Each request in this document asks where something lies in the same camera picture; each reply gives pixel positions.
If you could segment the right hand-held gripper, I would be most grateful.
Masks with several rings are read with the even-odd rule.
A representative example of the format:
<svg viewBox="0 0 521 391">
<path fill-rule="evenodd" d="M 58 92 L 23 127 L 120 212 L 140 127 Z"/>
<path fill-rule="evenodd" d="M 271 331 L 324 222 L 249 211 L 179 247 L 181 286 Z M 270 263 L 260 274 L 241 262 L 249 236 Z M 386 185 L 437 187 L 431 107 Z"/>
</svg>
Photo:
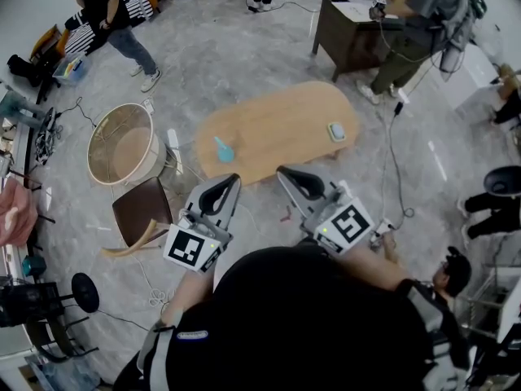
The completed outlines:
<svg viewBox="0 0 521 391">
<path fill-rule="evenodd" d="M 346 181 L 336 187 L 321 166 L 281 165 L 277 177 L 292 205 L 305 217 L 302 230 L 329 253 L 346 253 L 373 230 L 372 218 Z"/>
</svg>

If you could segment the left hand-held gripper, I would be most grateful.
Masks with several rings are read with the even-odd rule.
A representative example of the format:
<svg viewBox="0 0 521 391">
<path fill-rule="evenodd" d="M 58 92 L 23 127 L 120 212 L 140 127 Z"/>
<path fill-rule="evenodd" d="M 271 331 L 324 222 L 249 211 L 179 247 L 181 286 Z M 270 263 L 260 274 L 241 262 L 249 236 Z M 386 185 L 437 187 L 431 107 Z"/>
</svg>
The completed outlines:
<svg viewBox="0 0 521 391">
<path fill-rule="evenodd" d="M 227 229 L 240 189 L 238 174 L 210 178 L 196 186 L 178 223 L 169 227 L 163 258 L 194 272 L 208 272 L 233 239 Z"/>
</svg>

